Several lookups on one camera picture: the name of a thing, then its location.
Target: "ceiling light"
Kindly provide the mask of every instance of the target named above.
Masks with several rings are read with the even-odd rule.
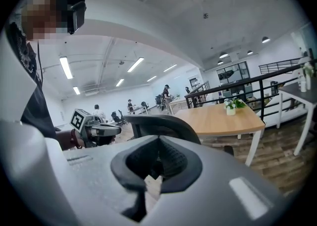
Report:
[[[143,57],[139,58],[134,64],[132,67],[130,67],[130,69],[128,70],[128,73],[132,72],[133,69],[135,69],[137,67],[138,64],[140,64],[142,62],[142,60],[144,60]]]
[[[76,95],[79,95],[79,94],[80,94],[78,87],[73,87],[73,89],[74,89]]]
[[[148,79],[147,81],[151,81],[153,80],[156,76],[153,76],[151,79]]]
[[[220,53],[220,57],[219,58],[224,58],[224,57],[227,57],[227,56],[229,56],[228,53]]]
[[[62,66],[62,68],[64,70],[64,73],[66,74],[67,79],[72,79],[73,76],[72,76],[72,74],[70,72],[70,68],[69,68],[69,65],[68,65],[67,57],[60,57],[59,61],[60,61],[61,66]]]
[[[119,80],[119,82],[117,83],[116,87],[119,87],[120,84],[124,81],[124,79]]]
[[[266,42],[268,42],[268,41],[270,41],[270,38],[268,38],[268,37],[263,37],[263,38],[262,38],[262,43],[263,43],[263,44],[266,43]]]
[[[177,66],[177,64],[175,64],[175,65],[169,67],[168,69],[164,70],[163,72],[166,72],[166,71],[170,70],[171,68],[173,68],[173,67],[175,67],[175,66]]]

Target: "ceiling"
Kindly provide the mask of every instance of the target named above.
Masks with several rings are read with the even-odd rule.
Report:
[[[51,56],[41,59],[44,77],[63,97],[74,95],[72,86],[112,90],[121,78],[121,87],[146,84],[175,63],[211,69],[220,52],[235,58],[247,57],[248,50],[256,54],[269,45],[262,44],[263,36],[273,42],[307,22],[295,0],[86,0],[86,5],[87,21],[108,23],[111,29],[98,25],[99,31],[89,31],[87,22],[66,44],[41,47],[41,56]],[[71,81],[59,65],[61,55],[70,62]],[[138,57],[145,60],[127,73]]]

